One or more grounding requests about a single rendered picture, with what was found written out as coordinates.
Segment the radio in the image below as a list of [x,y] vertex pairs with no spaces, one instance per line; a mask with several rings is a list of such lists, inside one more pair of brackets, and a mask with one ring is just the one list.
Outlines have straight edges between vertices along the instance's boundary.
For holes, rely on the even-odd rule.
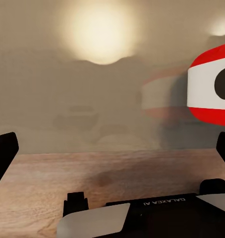
[[225,126],[225,44],[202,53],[188,69],[187,107],[197,119]]

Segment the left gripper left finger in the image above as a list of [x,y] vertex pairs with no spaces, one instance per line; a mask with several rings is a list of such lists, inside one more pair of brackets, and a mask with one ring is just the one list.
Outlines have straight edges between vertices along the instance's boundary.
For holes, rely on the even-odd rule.
[[19,150],[14,132],[0,135],[0,180]]

